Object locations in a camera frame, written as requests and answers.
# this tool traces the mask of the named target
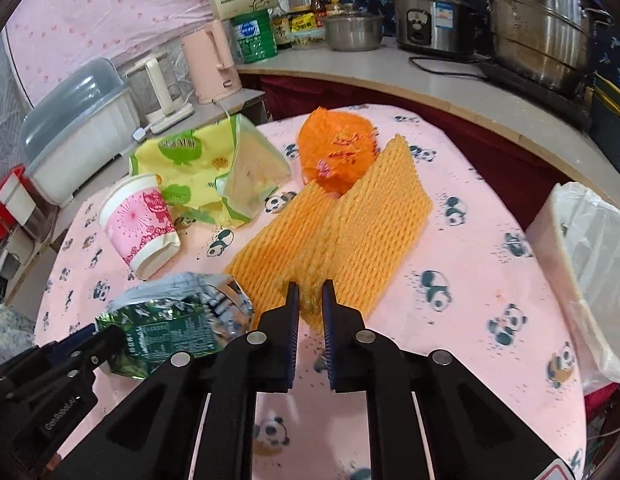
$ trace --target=orange plastic wrapper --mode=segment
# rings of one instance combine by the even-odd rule
[[[376,128],[367,119],[317,108],[297,138],[306,181],[316,180],[327,192],[343,195],[376,159]]]

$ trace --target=green plastic container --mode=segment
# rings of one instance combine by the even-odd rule
[[[246,63],[277,55],[277,43],[267,9],[232,18],[232,27]]]

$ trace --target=metal screw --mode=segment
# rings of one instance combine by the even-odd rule
[[[255,332],[250,332],[247,339],[248,343],[250,343],[251,345],[261,345],[266,341],[267,335],[265,335],[265,333],[263,332],[259,332],[258,330],[256,330]]]
[[[177,368],[181,368],[190,362],[190,356],[187,352],[177,352],[170,358],[170,364]]]
[[[435,350],[432,360],[441,366],[447,366],[452,362],[452,354],[447,350]]]
[[[376,339],[376,335],[372,330],[359,330],[355,337],[360,343],[372,343]]]

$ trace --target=red and white sticker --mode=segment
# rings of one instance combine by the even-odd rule
[[[565,462],[557,458],[535,480],[574,480],[574,476]]]

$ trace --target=white trash bag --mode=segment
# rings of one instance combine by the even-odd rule
[[[557,184],[526,231],[576,347],[585,395],[620,383],[620,211]]]

